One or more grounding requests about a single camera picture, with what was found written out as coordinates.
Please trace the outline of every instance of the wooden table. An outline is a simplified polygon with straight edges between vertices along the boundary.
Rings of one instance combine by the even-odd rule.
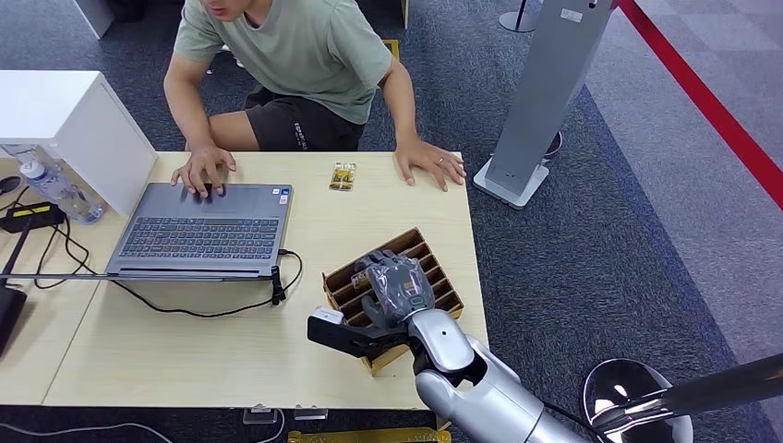
[[[466,333],[487,340],[467,195],[443,193],[418,173],[415,187],[395,172],[390,153],[236,154],[234,183],[294,187],[285,248],[305,263],[301,281],[279,306],[231,317],[157,313],[102,282],[43,400],[47,405],[410,409],[424,408],[405,355],[376,377],[355,358],[307,340],[307,317],[326,305],[321,273],[329,273],[417,226],[462,297]],[[150,180],[165,182],[187,158],[162,153]],[[355,162],[355,189],[330,191],[335,162]],[[126,220],[108,213],[79,227],[102,270]],[[282,257],[283,283],[297,270]],[[136,282],[161,307],[217,312],[269,298],[267,282]]]
[[[17,173],[15,161],[0,160],[0,177]],[[14,201],[21,189],[2,196],[0,207]],[[31,190],[21,200],[23,204],[39,201],[42,199]],[[82,228],[75,227],[75,230],[82,232]],[[30,232],[14,272],[35,272],[51,234],[50,228]],[[5,265],[17,240],[18,234],[0,234],[0,263]],[[76,268],[77,264],[66,254],[64,244],[61,235],[54,239],[44,260],[43,272],[71,272]],[[95,259],[105,262],[108,256],[93,257],[90,262],[94,263]],[[99,282],[67,281],[49,290],[36,288],[32,281],[10,280],[9,283],[18,284],[28,298],[6,351],[0,357],[0,403],[41,404]]]

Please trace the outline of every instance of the stanchion base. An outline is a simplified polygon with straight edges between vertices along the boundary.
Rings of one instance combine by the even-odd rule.
[[[487,179],[487,171],[489,170],[489,165],[491,163],[492,159],[489,159],[489,162],[484,163],[484,167],[481,168],[481,171],[473,177],[473,185],[516,210],[522,209],[524,205],[527,204],[530,197],[533,196],[538,187],[544,183],[544,179],[547,178],[547,175],[549,175],[549,169],[537,164],[533,171],[533,175],[530,176],[530,180],[524,187],[522,195],[516,195],[505,187],[497,185]]]
[[[519,22],[519,27],[516,26],[516,19],[519,17],[519,12],[507,12],[500,16],[500,25],[514,32],[531,32],[536,30],[536,22],[538,17],[524,12],[522,14],[522,20]]]
[[[645,394],[670,388],[671,383],[652,367],[633,360],[607,360],[587,376],[582,412],[600,428],[596,416],[611,406],[620,406]],[[693,424],[688,415],[638,425],[621,432],[607,432],[616,443],[693,443]]]

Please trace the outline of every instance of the man's arm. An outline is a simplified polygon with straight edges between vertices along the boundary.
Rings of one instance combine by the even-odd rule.
[[[199,85],[209,67],[210,62],[197,62],[174,54],[163,80],[163,90],[172,117],[185,136],[186,149],[190,150],[190,160],[174,171],[171,184],[176,185],[181,178],[188,192],[195,194],[198,191],[203,198],[208,193],[201,177],[202,171],[206,171],[217,193],[222,194],[223,182],[217,172],[217,166],[227,164],[228,169],[236,170],[234,157],[215,145],[210,119],[204,112],[199,95]]]
[[[444,191],[448,189],[444,174],[454,183],[461,185],[465,177],[462,159],[423,141],[416,132],[414,87],[405,66],[392,58],[389,70],[379,86],[383,89],[383,100],[394,120],[394,136],[397,140],[394,155],[400,164],[405,182],[408,185],[414,184],[411,174],[411,166],[414,165],[430,172]]]
[[[199,95],[199,85],[209,67],[209,62],[195,62],[174,54],[163,80],[172,117],[191,151],[215,146]]]

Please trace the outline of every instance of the robotic arm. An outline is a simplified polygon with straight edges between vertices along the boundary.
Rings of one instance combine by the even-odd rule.
[[[487,346],[434,307],[432,288],[416,260],[375,251],[356,271],[367,274],[379,300],[377,305],[370,297],[362,300],[373,326],[348,326],[342,313],[320,307],[307,321],[310,340],[371,358],[407,344],[421,400],[476,443],[585,442],[544,413],[544,404]],[[463,381],[473,387],[457,389]]]

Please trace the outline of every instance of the laptop keyboard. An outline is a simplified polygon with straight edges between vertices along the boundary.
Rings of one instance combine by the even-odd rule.
[[[120,257],[271,259],[278,221],[139,217]]]

